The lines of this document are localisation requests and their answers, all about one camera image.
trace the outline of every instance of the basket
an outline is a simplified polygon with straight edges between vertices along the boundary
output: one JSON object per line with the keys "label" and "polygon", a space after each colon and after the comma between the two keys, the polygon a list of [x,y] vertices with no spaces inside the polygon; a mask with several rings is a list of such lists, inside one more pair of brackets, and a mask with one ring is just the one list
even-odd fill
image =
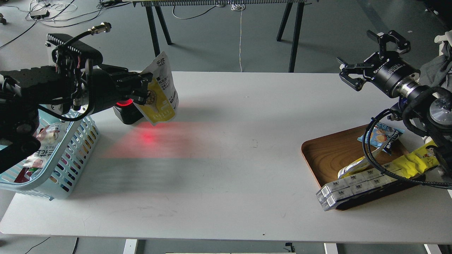
{"label": "basket", "polygon": [[[74,117],[76,114],[69,112],[67,116]],[[57,122],[60,120],[39,111],[39,128]],[[14,182],[22,170],[23,160],[0,174],[0,188],[49,200],[64,199],[74,189],[98,141],[99,131],[91,117],[71,122],[63,140],[35,178],[25,183]]]}

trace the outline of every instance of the white table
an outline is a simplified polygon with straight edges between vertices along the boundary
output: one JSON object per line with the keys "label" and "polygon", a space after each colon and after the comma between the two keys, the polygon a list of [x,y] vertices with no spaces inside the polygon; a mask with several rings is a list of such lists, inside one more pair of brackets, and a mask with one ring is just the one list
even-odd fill
{"label": "white table", "polygon": [[[16,194],[6,234],[353,243],[452,242],[446,190],[417,186],[345,212],[324,212],[303,142],[367,124],[396,101],[337,74],[174,72],[175,121],[101,132],[73,194]],[[401,127],[400,122],[392,122]],[[408,149],[421,139],[406,132]]]}

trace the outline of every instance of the red light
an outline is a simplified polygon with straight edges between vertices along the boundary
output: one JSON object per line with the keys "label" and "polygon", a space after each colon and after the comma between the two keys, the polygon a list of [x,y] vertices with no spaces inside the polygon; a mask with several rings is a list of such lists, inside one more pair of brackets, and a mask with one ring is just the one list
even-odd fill
{"label": "red light", "polygon": [[118,105],[119,107],[127,107],[128,105],[130,105],[132,103],[133,103],[132,99],[128,99],[128,100],[118,101],[118,102],[116,102],[116,105]]}

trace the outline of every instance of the black metal stand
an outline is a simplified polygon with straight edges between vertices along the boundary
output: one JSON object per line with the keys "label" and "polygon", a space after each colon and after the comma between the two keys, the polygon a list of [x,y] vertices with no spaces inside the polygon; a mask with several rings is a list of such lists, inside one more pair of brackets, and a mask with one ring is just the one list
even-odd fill
{"label": "black metal stand", "polygon": [[[281,25],[279,27],[278,36],[276,41],[280,42],[283,37],[284,29],[286,28],[287,20],[289,18],[290,11],[292,9],[293,3],[287,3],[286,9],[284,10],[284,15],[282,17]],[[146,7],[147,20],[149,22],[149,29],[151,31],[152,37],[152,45],[154,46],[155,56],[160,54],[159,47],[159,39],[157,38],[157,31],[155,29],[155,21],[154,15],[152,13],[151,6]],[[302,1],[297,3],[297,15],[295,18],[295,28],[293,30],[293,41],[292,41],[292,50],[290,54],[290,63],[289,63],[289,72],[294,72],[295,70],[295,60],[297,58],[297,50],[298,50],[298,41],[300,39],[300,30],[301,30],[301,20],[303,19],[303,11],[305,8],[305,2]],[[170,33],[168,32],[168,28],[166,27],[165,19],[163,18],[163,13],[160,6],[155,6],[155,11],[157,13],[157,17],[159,18],[160,25],[162,26],[163,34],[165,35],[166,43],[168,45],[173,45],[171,42]]]}
{"label": "black metal stand", "polygon": [[[173,45],[171,42],[170,33],[166,27],[165,19],[163,18],[162,9],[160,6],[155,6],[155,12],[159,18],[160,25],[162,26],[163,34],[165,35],[166,43],[168,45]],[[152,45],[154,46],[154,53],[157,57],[160,54],[159,39],[157,38],[157,30],[155,29],[154,15],[152,13],[152,7],[146,6],[147,21],[149,23],[149,30],[151,31]]]}
{"label": "black metal stand", "polygon": [[[303,19],[303,11],[305,3],[301,2],[297,4],[297,16],[295,18],[295,28],[293,30],[292,51],[290,53],[289,72],[295,70],[295,60],[297,58],[298,41],[300,39],[301,20]],[[276,41],[280,42],[283,37],[284,29],[286,28],[287,19],[289,18],[290,10],[292,9],[292,3],[287,3],[284,15],[282,17],[281,25],[279,26],[278,36]]]}

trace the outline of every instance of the gray floor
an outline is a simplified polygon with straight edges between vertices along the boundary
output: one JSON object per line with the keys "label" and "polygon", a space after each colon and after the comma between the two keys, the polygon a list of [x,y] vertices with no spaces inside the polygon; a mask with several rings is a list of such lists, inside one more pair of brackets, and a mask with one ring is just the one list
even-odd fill
{"label": "gray floor", "polygon": [[[29,0],[10,0],[7,5],[27,9]],[[368,29],[376,32],[398,31],[411,41],[412,50],[404,58],[415,67],[433,59],[438,46],[436,35],[446,28],[434,14],[424,12],[422,1],[416,0],[322,0],[305,7],[301,26],[295,72],[337,73],[335,58],[349,63],[362,62],[378,49],[366,36]],[[96,10],[97,0],[75,1],[78,10],[64,14],[69,18]],[[248,5],[243,13],[230,8],[214,8],[207,14],[190,20],[172,16],[170,7],[162,8],[171,39],[165,43],[157,23],[160,48],[170,59],[174,71],[228,71],[239,72],[240,14],[242,14],[241,64],[246,72],[287,72],[291,51],[294,10],[287,23],[282,42],[276,35],[285,5]],[[176,14],[189,17],[206,10],[208,6],[177,7]],[[9,24],[0,26],[0,44],[8,42],[26,30],[32,23],[15,8],[0,6],[0,12]],[[67,25],[84,20],[58,22]],[[48,28],[37,24],[15,42],[0,50],[0,70],[17,70],[47,64],[47,52],[26,50],[30,42],[42,45],[46,33],[77,35],[88,27],[108,21],[113,28],[109,34],[86,37],[83,41],[104,56],[104,63],[124,66],[130,70],[145,68],[154,58],[145,8],[128,5],[102,12],[93,21],[70,28]],[[0,190],[0,218],[12,194]],[[0,253],[25,253],[46,237],[24,237],[0,233]],[[77,253],[122,253],[124,239],[81,238]],[[30,253],[71,253],[75,238],[51,237]],[[295,243],[298,253],[323,253],[318,243]],[[137,253],[163,254],[166,252],[286,252],[283,242],[203,241],[203,240],[146,240],[140,241]],[[426,253],[422,245],[338,245],[339,253]]]}

